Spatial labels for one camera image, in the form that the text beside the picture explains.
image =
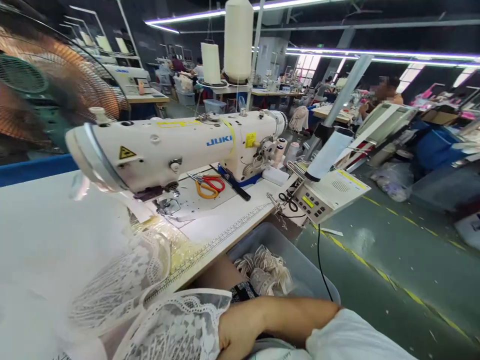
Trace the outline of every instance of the hand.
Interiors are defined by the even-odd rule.
[[[260,298],[232,304],[220,316],[217,360],[242,360],[253,349],[255,340],[265,329]]]

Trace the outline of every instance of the green floor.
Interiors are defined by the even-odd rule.
[[[194,113],[194,107],[174,101],[167,108],[171,118]],[[284,137],[289,142],[302,140],[288,131]],[[459,239],[446,216],[408,201],[391,200],[368,179],[370,171],[363,166],[356,173],[372,187],[366,196],[373,202],[361,198],[321,225],[343,232],[335,236],[337,244],[323,235],[319,244],[322,268],[337,287],[342,305],[418,359],[479,359],[479,252]],[[317,239],[317,230],[309,225],[293,240],[315,265]]]

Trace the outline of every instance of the worker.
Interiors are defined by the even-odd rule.
[[[314,103],[322,103],[326,99],[324,97],[325,91],[331,92],[333,89],[332,85],[332,77],[329,76],[325,79],[325,82],[319,81],[318,84],[315,86],[315,97],[313,98],[313,104]]]
[[[196,66],[195,66],[195,68],[191,71],[191,74],[192,74],[192,75],[196,75],[196,76],[199,77],[199,78],[203,78],[203,77],[204,77],[204,66],[203,66],[202,58],[201,58],[201,57],[198,57],[198,58],[196,59]]]
[[[414,359],[358,314],[334,302],[259,296],[227,256],[194,285],[232,293],[230,308],[220,316],[218,360]]]
[[[185,69],[185,66],[184,66],[184,63],[182,62],[182,60],[180,60],[177,55],[172,55],[172,60],[171,60],[171,66],[170,68],[176,72],[176,73],[179,73],[179,72],[186,72],[186,69]]]
[[[387,77],[381,84],[376,88],[373,98],[367,101],[365,104],[360,106],[358,112],[360,114],[359,122],[363,123],[363,120],[375,109],[379,104],[382,103],[391,103],[397,105],[403,105],[404,99],[402,95],[397,93],[397,88],[399,87],[400,79],[398,77]]]

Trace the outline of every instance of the gray plastic bin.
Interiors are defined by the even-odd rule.
[[[294,289],[289,295],[330,300],[320,270],[269,222],[264,222],[250,231],[227,255],[231,261],[235,261],[244,254],[255,253],[260,245],[281,256],[285,266],[290,270]],[[333,301],[340,304],[339,291],[326,276],[325,280]]]

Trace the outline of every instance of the fluorescent light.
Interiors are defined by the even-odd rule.
[[[442,66],[442,67],[449,67],[449,68],[455,68],[460,65],[453,62],[384,59],[384,58],[377,58],[377,57],[374,57],[372,61],[378,62],[378,63],[394,63],[394,64],[423,64],[423,65]]]
[[[436,58],[436,59],[459,59],[459,60],[478,60],[480,55],[462,55],[462,54],[445,54],[445,53],[421,53],[421,52],[396,52],[396,51],[366,51],[355,49],[327,49],[327,48],[299,48],[288,47],[289,52],[301,53],[340,53],[340,54],[360,54],[360,55],[378,55],[378,56],[393,56],[405,58]]]
[[[214,18],[222,15],[225,15],[225,10],[199,12],[199,13],[185,15],[185,16],[176,16],[176,17],[169,17],[169,18],[159,19],[159,20],[150,20],[150,21],[145,21],[145,24],[147,25],[171,24],[171,23],[179,23],[179,22],[190,21],[190,20]]]
[[[160,25],[155,25],[155,24],[147,24],[147,25],[148,25],[148,26],[151,26],[152,28],[157,28],[157,29],[160,29],[160,30],[168,31],[168,32],[170,32],[170,33],[180,34],[180,31],[175,30],[175,29],[172,29],[172,28],[169,28],[169,27],[160,26]]]
[[[83,11],[85,13],[89,13],[89,14],[97,14],[95,11],[93,10],[88,10],[88,9],[84,9],[83,7],[77,7],[77,6],[73,6],[73,5],[70,5],[70,7],[74,10],[80,10],[80,11]]]
[[[333,0],[268,1],[263,5],[263,10],[290,8],[290,7],[296,7],[296,6],[302,6],[302,5],[313,5],[313,4],[319,4],[319,3],[330,3],[332,1]],[[260,10],[259,4],[253,5],[253,11],[259,11],[259,10]],[[223,15],[225,15],[225,10],[214,10],[214,11],[197,12],[197,13],[184,15],[184,16],[149,20],[149,21],[145,21],[145,23],[149,25],[150,24],[171,24],[171,23],[179,23],[184,21],[213,18],[213,17],[223,16]]]
[[[296,52],[286,52],[285,55],[300,56],[300,55],[304,55],[304,54],[296,53]],[[329,59],[358,60],[358,57],[356,57],[356,56],[341,56],[341,55],[328,55],[328,54],[313,55],[313,56],[319,56],[319,57],[322,57],[322,58],[329,58]]]

